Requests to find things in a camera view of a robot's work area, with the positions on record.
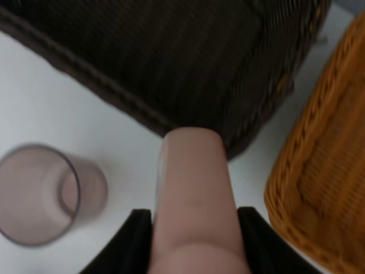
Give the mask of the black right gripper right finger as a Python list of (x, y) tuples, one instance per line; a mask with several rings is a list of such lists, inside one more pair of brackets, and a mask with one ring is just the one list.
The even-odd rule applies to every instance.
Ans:
[(237, 213), (252, 273), (319, 273), (269, 226), (255, 208), (240, 207)]

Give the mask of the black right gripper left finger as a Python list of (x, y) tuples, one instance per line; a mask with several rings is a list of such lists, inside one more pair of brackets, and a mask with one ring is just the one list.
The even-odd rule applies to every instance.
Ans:
[(82, 273), (147, 273), (151, 241), (151, 211), (134, 209), (116, 235)]

